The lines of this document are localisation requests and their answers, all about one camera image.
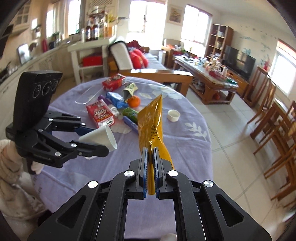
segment round table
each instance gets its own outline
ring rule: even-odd
[[[93,103],[102,90],[103,79],[83,83],[56,99],[51,110],[81,117],[86,126],[95,128],[88,117],[85,100]],[[206,121],[195,107],[181,94],[154,81],[127,77],[139,88],[135,95],[141,98],[140,108],[149,104],[159,94],[163,95],[163,141],[172,157],[175,169],[189,179],[202,182],[213,179],[211,141]],[[115,92],[121,93],[123,87]],[[175,109],[181,116],[170,122],[167,112]],[[69,160],[63,168],[44,167],[41,174],[33,176],[33,183],[46,207],[55,212],[71,196],[91,180],[100,183],[112,180],[118,173],[127,170],[132,160],[141,157],[138,134],[131,131],[120,119],[111,127],[117,150],[105,158]],[[63,141],[77,140],[76,133],[54,132]],[[125,238],[159,238],[167,233],[176,233],[172,200],[158,200],[155,195],[144,200],[129,200],[126,216]]]

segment tangerine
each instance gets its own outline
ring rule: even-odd
[[[133,95],[131,98],[127,99],[126,101],[130,108],[138,107],[141,104],[141,100],[138,96]]]

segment white paper cup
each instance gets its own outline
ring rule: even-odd
[[[172,121],[172,122],[176,122],[179,120],[180,117],[180,113],[177,110],[169,110],[168,111],[168,115],[167,118]]]
[[[108,125],[103,125],[100,128],[79,137],[78,140],[80,142],[104,145],[109,151],[117,149],[115,137]]]

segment yellow plastic bag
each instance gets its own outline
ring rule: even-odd
[[[158,147],[160,158],[166,159],[172,163],[170,154],[163,143],[163,99],[161,95],[139,112],[138,129],[140,150],[142,151],[143,147],[149,149],[147,189],[149,195],[154,195],[153,148]]]

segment blue package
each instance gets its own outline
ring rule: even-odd
[[[124,98],[118,93],[107,92],[106,98],[109,99],[117,109],[128,107],[128,104],[124,101]]]

